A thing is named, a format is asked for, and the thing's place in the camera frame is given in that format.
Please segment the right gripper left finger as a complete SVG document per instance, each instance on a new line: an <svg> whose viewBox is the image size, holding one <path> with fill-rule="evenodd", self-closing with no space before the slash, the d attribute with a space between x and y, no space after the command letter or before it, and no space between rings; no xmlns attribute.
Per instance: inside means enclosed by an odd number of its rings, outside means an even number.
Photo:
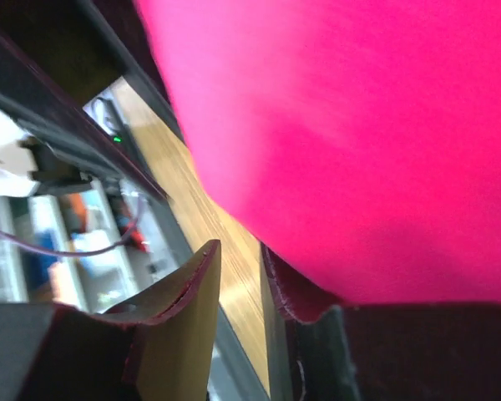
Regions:
<svg viewBox="0 0 501 401"><path fill-rule="evenodd" d="M220 296L221 244L111 307L105 319L134 332L123 380L143 400L205 400Z"/></svg>

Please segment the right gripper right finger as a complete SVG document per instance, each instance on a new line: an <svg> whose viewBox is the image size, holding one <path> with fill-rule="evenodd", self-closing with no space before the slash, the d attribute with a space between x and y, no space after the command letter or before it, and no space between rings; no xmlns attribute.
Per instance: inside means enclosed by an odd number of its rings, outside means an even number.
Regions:
<svg viewBox="0 0 501 401"><path fill-rule="evenodd" d="M260 249L271 399L358 400L339 300L265 244Z"/></svg>

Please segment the pink red t shirt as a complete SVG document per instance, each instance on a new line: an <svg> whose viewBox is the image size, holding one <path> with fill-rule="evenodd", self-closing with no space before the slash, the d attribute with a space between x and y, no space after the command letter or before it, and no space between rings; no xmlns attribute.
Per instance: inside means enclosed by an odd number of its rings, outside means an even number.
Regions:
<svg viewBox="0 0 501 401"><path fill-rule="evenodd" d="M139 1L210 197L356 303L501 302L501 1Z"/></svg>

